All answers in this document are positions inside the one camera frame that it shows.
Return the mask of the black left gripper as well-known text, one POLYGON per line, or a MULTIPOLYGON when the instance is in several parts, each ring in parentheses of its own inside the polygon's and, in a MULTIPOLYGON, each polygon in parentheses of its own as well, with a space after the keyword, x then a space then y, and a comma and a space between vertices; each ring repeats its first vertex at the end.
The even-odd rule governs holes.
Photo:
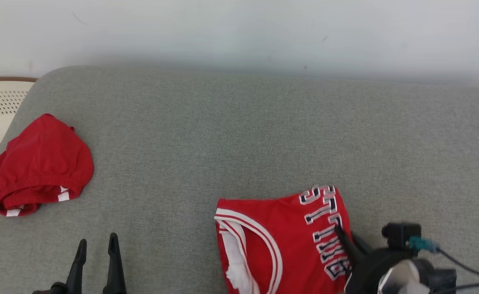
MULTIPOLYGON (((125 284, 122 257, 120 254, 120 246, 118 235, 110 234, 109 246, 107 253, 110 257, 109 268, 107 272, 107 283, 103 288, 103 294, 125 294, 127 287, 125 284)), ((87 258, 87 240, 82 239, 79 242, 75 259, 69 271, 66 284, 55 282, 47 290, 36 290, 33 294, 65 294, 67 286, 67 294, 82 293, 82 274, 83 266, 87 258)))

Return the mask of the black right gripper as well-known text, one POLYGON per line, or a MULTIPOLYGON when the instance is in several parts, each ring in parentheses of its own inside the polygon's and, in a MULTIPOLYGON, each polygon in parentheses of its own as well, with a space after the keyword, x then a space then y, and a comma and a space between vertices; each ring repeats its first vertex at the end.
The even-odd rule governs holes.
POLYGON ((344 288, 346 294, 377 294, 383 275, 398 262, 414 257, 411 250, 383 247, 372 251, 372 247, 356 233, 350 238, 340 225, 334 228, 351 266, 344 288))

